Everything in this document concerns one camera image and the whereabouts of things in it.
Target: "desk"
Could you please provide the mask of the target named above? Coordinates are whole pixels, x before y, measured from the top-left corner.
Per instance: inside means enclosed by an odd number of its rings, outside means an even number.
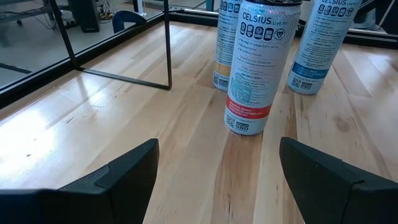
[[[398,180],[398,54],[344,44],[317,96],[285,87],[267,126],[229,132],[226,94],[213,88],[215,27],[171,22],[170,91],[74,71],[0,111],[0,187],[61,187],[159,138],[159,171],[144,223],[303,223],[279,141],[290,136]],[[164,25],[86,68],[166,83]]]

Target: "black metal frame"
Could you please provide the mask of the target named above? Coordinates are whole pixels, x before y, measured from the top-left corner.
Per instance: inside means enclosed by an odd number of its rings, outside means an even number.
[[[164,1],[164,13],[163,13],[163,17],[164,17],[164,21],[165,21],[168,85],[162,85],[162,84],[158,84],[158,83],[139,80],[136,78],[124,77],[122,75],[117,75],[117,74],[112,74],[112,73],[108,73],[108,72],[102,72],[102,71],[97,71],[97,70],[81,67],[83,64],[82,64],[82,62],[77,61],[75,58],[75,54],[73,53],[73,49],[72,49],[72,44],[70,43],[67,31],[64,28],[61,13],[58,10],[57,3],[55,2],[55,0],[49,0],[49,1],[50,1],[50,5],[54,12],[55,20],[57,21],[58,26],[60,28],[62,39],[67,48],[69,58],[72,61],[72,65],[75,70],[79,70],[81,72],[89,73],[92,75],[99,75],[99,76],[106,77],[106,78],[121,80],[121,81],[129,82],[129,83],[135,83],[135,84],[150,86],[150,87],[154,87],[154,88],[160,88],[162,90],[170,90],[171,89],[171,87],[172,87],[172,70],[171,70],[172,66],[171,66],[171,58],[170,58],[170,26],[169,26],[169,1],[168,0]]]
[[[197,11],[191,9],[177,9],[169,10],[168,0],[164,1],[164,12],[149,19],[145,24],[133,25],[127,29],[114,34],[101,42],[98,42],[91,47],[88,47],[81,52],[74,54],[72,45],[68,39],[66,30],[60,20],[60,13],[55,3],[55,0],[49,0],[50,5],[55,12],[55,19],[58,22],[58,26],[62,37],[65,42],[69,57],[56,63],[55,65],[43,68],[40,71],[31,73],[29,76],[19,80],[18,82],[12,83],[7,86],[0,86],[0,108],[22,98],[23,96],[37,90],[38,88],[54,81],[55,79],[65,75],[72,70],[79,70],[82,72],[100,75],[108,78],[123,80],[126,82],[136,83],[140,85],[151,86],[154,88],[160,88],[163,90],[170,90],[172,87],[172,66],[171,66],[171,56],[170,56],[170,21],[185,22],[191,24],[199,24],[204,26],[216,27],[218,24],[218,13],[217,12],[206,12]],[[151,83],[143,80],[138,80],[129,77],[123,77],[116,74],[96,71],[92,69],[82,68],[81,66],[94,59],[95,57],[103,54],[104,52],[112,49],[113,47],[123,43],[124,41],[133,38],[134,36],[140,34],[141,32],[150,29],[154,25],[163,22],[165,23],[165,39],[166,39],[166,54],[167,54],[167,78],[168,85],[162,85],[158,83]],[[298,26],[296,36],[300,37],[302,35],[304,26]],[[398,49],[398,35],[385,35],[376,33],[364,33],[351,30],[348,32],[345,43],[367,45],[371,47],[384,47],[389,49]]]

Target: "orange label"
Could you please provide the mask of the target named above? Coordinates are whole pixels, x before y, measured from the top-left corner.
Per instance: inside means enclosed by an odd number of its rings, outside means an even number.
[[[214,70],[216,70],[216,72],[218,72],[222,75],[229,76],[229,74],[231,73],[231,66],[226,66],[226,65],[222,65],[220,63],[216,63]]]

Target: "red stripe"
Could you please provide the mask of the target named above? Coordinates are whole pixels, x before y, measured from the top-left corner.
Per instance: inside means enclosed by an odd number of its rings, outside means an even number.
[[[247,106],[242,106],[235,103],[231,98],[228,96],[226,99],[226,107],[235,115],[241,118],[247,119],[261,119],[265,118],[269,115],[271,110],[271,106],[266,106],[264,108],[250,108]]]

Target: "celsius can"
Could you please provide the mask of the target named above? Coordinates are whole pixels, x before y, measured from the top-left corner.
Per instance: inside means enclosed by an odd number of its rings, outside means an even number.
[[[216,65],[213,73],[213,84],[221,90],[228,88],[234,50],[236,24],[242,0],[224,0],[220,2],[218,13],[218,35],[216,44]]]
[[[226,125],[238,134],[266,125],[300,17],[301,0],[245,0],[239,12]]]
[[[287,80],[300,94],[316,94],[362,0],[315,1]]]

